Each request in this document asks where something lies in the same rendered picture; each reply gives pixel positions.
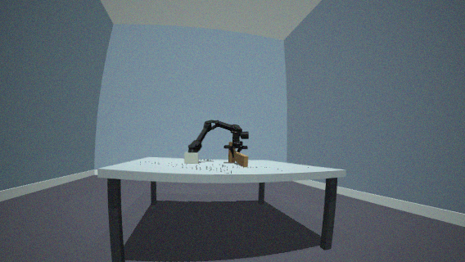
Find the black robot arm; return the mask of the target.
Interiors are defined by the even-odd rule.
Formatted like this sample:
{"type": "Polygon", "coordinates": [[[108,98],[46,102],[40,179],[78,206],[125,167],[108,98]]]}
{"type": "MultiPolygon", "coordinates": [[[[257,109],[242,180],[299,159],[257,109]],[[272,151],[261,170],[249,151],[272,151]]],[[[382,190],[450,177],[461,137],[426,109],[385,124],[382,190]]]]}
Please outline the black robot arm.
{"type": "MultiPolygon", "coordinates": [[[[203,138],[205,137],[207,132],[211,131],[212,129],[215,129],[216,127],[230,130],[231,131],[230,133],[232,133],[232,138],[240,139],[240,136],[241,136],[242,139],[249,139],[249,132],[242,132],[242,129],[237,124],[231,125],[231,124],[226,124],[224,122],[221,122],[219,120],[207,120],[204,123],[203,129],[200,132],[199,136],[197,137],[197,140],[195,140],[192,144],[188,146],[188,149],[189,149],[188,152],[197,153],[198,151],[200,151],[201,142],[203,138]],[[215,123],[215,125],[211,127],[211,123],[215,123]]],[[[237,141],[233,140],[232,145],[234,147],[241,147],[243,145],[243,142],[239,142],[239,140],[237,141]]]]}

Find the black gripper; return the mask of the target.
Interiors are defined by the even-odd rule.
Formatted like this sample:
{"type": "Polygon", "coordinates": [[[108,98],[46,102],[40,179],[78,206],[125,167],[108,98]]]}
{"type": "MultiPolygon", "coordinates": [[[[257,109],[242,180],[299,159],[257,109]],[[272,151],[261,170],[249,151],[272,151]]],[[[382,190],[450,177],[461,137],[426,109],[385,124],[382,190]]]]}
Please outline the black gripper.
{"type": "MultiPolygon", "coordinates": [[[[239,138],[233,138],[232,140],[235,140],[235,141],[239,140],[239,142],[240,142],[240,139],[239,139],[239,138]]],[[[229,150],[231,151],[231,153],[232,153],[232,157],[234,158],[234,154],[233,154],[233,150],[234,150],[234,149],[233,149],[233,148],[238,148],[237,152],[240,153],[240,151],[242,151],[242,149],[247,149],[248,147],[247,147],[247,146],[234,147],[234,146],[230,146],[230,145],[224,145],[223,148],[229,149],[229,150]]]]}

